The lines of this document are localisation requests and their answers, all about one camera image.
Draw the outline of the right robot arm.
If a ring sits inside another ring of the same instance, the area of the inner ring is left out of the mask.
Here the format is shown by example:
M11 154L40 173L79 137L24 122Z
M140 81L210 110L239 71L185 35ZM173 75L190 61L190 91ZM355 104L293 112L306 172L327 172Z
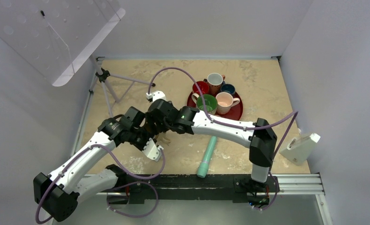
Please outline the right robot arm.
M268 184L269 170L273 164L277 135L267 120L256 122L229 120L189 106L177 109L167 100L152 100L146 112L146 121L156 134L168 130L178 134L210 135L235 142L249 149L252 163L249 184L256 191Z

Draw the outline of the blue mug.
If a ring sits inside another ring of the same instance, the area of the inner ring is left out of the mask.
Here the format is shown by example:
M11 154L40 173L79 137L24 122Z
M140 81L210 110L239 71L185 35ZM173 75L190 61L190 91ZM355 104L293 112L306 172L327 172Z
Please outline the blue mug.
M236 88L232 84L223 84L220 88L221 92L227 92L231 95L235 95Z

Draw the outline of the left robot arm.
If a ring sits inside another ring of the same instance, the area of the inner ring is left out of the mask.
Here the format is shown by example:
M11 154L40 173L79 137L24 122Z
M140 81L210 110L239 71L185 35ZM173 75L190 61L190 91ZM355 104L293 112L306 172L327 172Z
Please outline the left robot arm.
M165 158L163 147L148 130L149 122L142 124L146 118L146 114L130 107L125 114L105 119L88 143L62 166L48 175L39 173L33 180L38 204L36 223L41 225L51 219L61 222L80 202L96 193L107 189L119 192L157 177L161 171L150 176L130 172L113 154L120 144L129 143L151 160Z

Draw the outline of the red round tray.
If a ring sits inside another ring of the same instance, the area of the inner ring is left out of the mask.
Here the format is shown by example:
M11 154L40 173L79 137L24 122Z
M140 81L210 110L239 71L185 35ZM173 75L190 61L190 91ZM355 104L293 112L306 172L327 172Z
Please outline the red round tray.
M220 116L220 117L230 119L230 120L241 120L241 117L242 117L242 114L243 114L243 102L242 102L242 99L241 99L241 97L239 96L239 94L237 92L234 94L234 98L239 98L240 103L233 106L229 110L228 113L226 113L226 114L216 113L216 116ZM190 107L196 107L196 104L192 100L192 93L189 94L189 96L187 98L186 105L190 106Z

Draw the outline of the red glossy mug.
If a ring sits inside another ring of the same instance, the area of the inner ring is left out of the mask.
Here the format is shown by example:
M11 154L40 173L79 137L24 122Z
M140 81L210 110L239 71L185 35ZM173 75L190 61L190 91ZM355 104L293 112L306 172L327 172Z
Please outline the red glossy mug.
M210 92L210 87L208 83L205 81L197 81L192 86L192 93L209 94L209 92Z

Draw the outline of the teal pen tube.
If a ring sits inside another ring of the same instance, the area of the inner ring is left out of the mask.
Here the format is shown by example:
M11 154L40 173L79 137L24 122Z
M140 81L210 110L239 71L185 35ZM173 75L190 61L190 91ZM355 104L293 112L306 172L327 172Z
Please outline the teal pen tube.
M209 164L212 158L212 154L215 150L216 143L217 143L217 137L212 136L208 142L203 159L197 170L197 176L200 178L205 178L207 175L207 172L209 170Z

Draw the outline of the pink white mug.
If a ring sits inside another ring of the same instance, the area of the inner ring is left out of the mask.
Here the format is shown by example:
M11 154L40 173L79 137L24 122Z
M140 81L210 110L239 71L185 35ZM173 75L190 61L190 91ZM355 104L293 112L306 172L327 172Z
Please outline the pink white mug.
M233 97L231 94L227 92L218 93L215 96L218 106L217 106L217 113L218 114L227 114L230 109L240 103L240 99L237 97Z

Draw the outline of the large white cat mug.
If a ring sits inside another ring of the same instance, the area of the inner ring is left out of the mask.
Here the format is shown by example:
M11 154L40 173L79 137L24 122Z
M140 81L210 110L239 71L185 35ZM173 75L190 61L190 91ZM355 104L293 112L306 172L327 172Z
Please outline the large white cat mug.
M206 109L208 114L211 115L216 114L218 103L214 96L209 94L203 94L202 99L202 97L199 94L193 93L192 100L201 111L204 111L204 109Z

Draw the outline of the pink brown mug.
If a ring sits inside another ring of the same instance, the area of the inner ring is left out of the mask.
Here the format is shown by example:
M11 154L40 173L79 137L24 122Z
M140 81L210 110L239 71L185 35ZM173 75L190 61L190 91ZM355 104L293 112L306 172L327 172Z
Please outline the pink brown mug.
M225 75L219 73L211 73L203 81L206 82L209 86L209 94L217 95L221 91L222 85L225 84Z

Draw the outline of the cream teapot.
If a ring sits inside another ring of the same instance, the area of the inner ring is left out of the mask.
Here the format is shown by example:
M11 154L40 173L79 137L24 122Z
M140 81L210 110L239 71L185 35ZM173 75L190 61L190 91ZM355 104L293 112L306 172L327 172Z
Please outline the cream teapot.
M169 145L171 143L171 139L167 136L166 132L157 134L154 139L157 141L158 144Z

